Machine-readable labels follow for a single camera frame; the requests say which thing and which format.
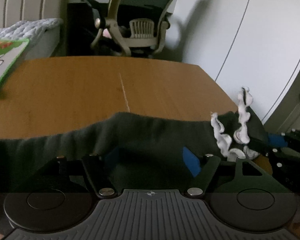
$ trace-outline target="table top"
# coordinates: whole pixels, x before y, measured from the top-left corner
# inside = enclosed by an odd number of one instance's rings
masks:
[[[0,138],[80,129],[135,114],[208,121],[237,106],[199,67],[127,57],[51,57],[24,61],[0,90]],[[267,159],[256,163],[271,172]]]

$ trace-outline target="gray ribbed surface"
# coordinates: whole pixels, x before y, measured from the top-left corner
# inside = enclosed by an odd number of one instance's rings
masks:
[[[53,234],[16,229],[6,240],[297,240],[286,229],[250,234],[219,222],[201,200],[183,197],[178,190],[124,190],[112,200],[101,200],[81,224]]]

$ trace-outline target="office chair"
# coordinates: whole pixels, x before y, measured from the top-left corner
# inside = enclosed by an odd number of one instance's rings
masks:
[[[170,27],[167,9],[173,0],[109,0],[108,9],[95,0],[82,1],[99,12],[95,21],[98,34],[91,49],[108,29],[112,38],[108,45],[119,56],[131,57],[131,52],[136,51],[148,55],[162,51],[166,30]]]

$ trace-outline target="silver bolt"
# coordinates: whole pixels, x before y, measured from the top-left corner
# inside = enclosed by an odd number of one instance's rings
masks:
[[[199,196],[203,193],[203,190],[198,187],[192,187],[188,189],[187,192],[190,196]]]
[[[105,187],[99,190],[99,194],[102,196],[111,196],[114,194],[114,190],[110,187]]]

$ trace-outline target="white wall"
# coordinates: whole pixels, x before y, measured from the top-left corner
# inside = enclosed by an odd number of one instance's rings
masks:
[[[159,58],[199,65],[263,123],[300,69],[300,0],[177,0]]]

